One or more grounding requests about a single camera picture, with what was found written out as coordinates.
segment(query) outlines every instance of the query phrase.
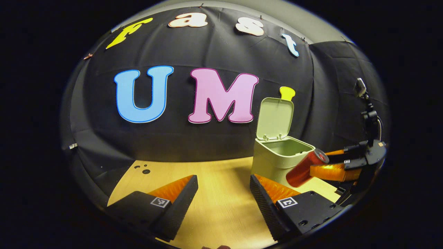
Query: wooden table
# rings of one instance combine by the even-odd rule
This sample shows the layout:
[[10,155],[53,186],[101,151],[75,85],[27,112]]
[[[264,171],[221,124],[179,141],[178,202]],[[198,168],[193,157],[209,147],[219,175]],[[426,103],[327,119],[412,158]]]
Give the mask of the wooden table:
[[[112,192],[108,206],[133,191],[148,193],[189,175],[197,175],[198,190],[174,240],[182,249],[261,249],[276,242],[249,189],[252,157],[197,163],[135,161]],[[336,188],[312,178],[298,192],[314,190],[335,202]]]

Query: pink letter m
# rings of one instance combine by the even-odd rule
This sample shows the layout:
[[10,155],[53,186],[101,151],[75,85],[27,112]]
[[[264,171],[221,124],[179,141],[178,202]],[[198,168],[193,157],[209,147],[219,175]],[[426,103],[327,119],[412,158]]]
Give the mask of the pink letter m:
[[211,68],[197,68],[191,71],[195,78],[194,112],[188,116],[191,123],[207,123],[211,121],[208,113],[208,102],[211,104],[215,117],[222,121],[234,104],[234,110],[228,116],[233,123],[251,122],[252,96],[258,77],[252,74],[239,74],[226,91],[217,71]]

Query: blue letter u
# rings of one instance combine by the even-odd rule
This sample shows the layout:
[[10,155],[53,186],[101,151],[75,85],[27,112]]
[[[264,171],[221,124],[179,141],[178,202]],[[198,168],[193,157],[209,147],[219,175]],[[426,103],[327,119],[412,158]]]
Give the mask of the blue letter u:
[[171,66],[155,66],[148,70],[152,77],[152,103],[141,109],[134,103],[134,83],[140,76],[138,70],[128,70],[114,77],[117,83],[117,109],[120,116],[132,123],[147,123],[160,117],[166,108],[167,77],[174,68]]

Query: light green trash bin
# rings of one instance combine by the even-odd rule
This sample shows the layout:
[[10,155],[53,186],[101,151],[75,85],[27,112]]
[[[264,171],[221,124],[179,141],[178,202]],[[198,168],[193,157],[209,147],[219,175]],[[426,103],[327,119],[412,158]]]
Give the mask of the light green trash bin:
[[292,101],[265,98],[260,105],[254,158],[251,174],[258,174],[287,187],[286,174],[295,167],[314,146],[288,136],[294,114]]

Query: red cylinder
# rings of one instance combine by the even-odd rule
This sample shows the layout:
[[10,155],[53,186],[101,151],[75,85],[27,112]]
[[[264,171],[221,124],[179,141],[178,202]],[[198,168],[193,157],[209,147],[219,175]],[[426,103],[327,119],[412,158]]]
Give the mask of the red cylinder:
[[311,178],[309,170],[314,164],[329,163],[328,156],[320,149],[309,152],[299,164],[286,174],[286,180],[293,187],[300,187]]

